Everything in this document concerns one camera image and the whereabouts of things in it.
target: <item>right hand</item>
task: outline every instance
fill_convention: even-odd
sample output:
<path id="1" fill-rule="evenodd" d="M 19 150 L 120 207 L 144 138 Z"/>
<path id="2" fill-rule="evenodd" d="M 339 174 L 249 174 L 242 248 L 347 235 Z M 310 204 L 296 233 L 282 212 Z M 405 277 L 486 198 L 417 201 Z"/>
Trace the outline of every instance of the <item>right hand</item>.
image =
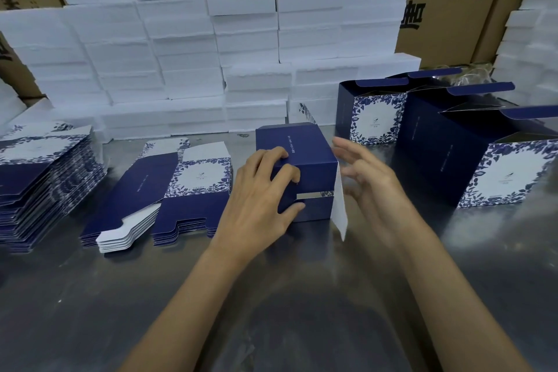
<path id="1" fill-rule="evenodd" d="M 357 201 L 385 244 L 394 246 L 401 233 L 423 222 L 389 166 L 358 143 L 334 137 L 333 144 L 335 155 L 349 164 L 341 167 L 341 175 L 357 183 L 344 186 L 344 192 Z"/>

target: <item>forearm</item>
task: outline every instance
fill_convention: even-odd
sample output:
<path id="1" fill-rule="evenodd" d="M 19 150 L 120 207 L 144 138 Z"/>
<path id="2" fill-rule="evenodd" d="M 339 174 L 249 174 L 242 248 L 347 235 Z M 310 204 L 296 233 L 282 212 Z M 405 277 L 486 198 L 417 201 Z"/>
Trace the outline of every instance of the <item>forearm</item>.
<path id="1" fill-rule="evenodd" d="M 398 257 L 445 372 L 531 371 L 422 218 Z"/>
<path id="2" fill-rule="evenodd" d="M 119 372 L 192 371 L 217 313 L 242 269 L 242 265 L 207 249 Z"/>

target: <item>left hand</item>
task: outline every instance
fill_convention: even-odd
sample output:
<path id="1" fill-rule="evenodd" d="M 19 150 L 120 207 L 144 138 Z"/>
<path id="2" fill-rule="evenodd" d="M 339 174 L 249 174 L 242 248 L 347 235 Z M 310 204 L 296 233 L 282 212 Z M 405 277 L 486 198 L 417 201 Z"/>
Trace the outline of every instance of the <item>left hand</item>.
<path id="1" fill-rule="evenodd" d="M 287 185 L 300 180 L 300 170 L 285 164 L 271 181 L 273 165 L 288 156 L 285 149 L 275 147 L 258 150 L 248 158 L 237 171 L 233 191 L 209 249 L 246 266 L 285 233 L 305 207 L 304 203 L 295 203 L 285 212 L 277 213 Z"/>

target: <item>metal work surface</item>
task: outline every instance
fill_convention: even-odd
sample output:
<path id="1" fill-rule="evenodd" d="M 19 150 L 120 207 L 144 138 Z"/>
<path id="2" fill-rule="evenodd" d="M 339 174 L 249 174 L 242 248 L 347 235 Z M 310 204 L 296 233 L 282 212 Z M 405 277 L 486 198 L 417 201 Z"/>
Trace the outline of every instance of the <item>metal work surface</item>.
<path id="1" fill-rule="evenodd" d="M 330 138 L 333 127 L 323 131 Z M 222 140 L 235 170 L 255 150 L 254 133 L 191 137 L 192 145 Z M 33 253 L 0 251 L 0 371 L 115 370 L 207 247 L 205 233 L 195 232 L 163 248 L 154 248 L 147 234 L 118 253 L 81 248 L 88 215 L 144 142 L 105 145 L 109 177 Z M 455 210 L 395 154 L 394 145 L 371 150 L 394 167 L 532 366 L 555 370 L 556 164 L 523 204 Z M 248 266 L 212 329 L 200 370 L 441 370 L 393 256 L 347 203 L 345 242 L 329 221 L 302 223 Z"/>

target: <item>hand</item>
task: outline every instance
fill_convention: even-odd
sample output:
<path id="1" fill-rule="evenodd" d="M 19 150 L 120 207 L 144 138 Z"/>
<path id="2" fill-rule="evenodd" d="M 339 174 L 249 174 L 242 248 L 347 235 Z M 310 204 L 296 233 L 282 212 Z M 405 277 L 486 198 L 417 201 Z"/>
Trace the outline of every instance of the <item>hand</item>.
<path id="1" fill-rule="evenodd" d="M 388 246 L 422 218 L 408 199 L 395 172 L 358 143 L 333 138 L 333 152 L 348 163 L 341 175 L 353 178 L 356 186 L 344 186 L 344 192 L 355 199 L 360 210 Z"/>
<path id="2" fill-rule="evenodd" d="M 285 233 L 305 207 L 304 203 L 295 203 L 285 212 L 277 213 L 287 185 L 300 180 L 300 170 L 290 164 L 283 165 L 270 180 L 273 165 L 288 156 L 282 147 L 258 150 L 237 171 L 210 249 L 232 256 L 234 262 L 244 267 Z"/>

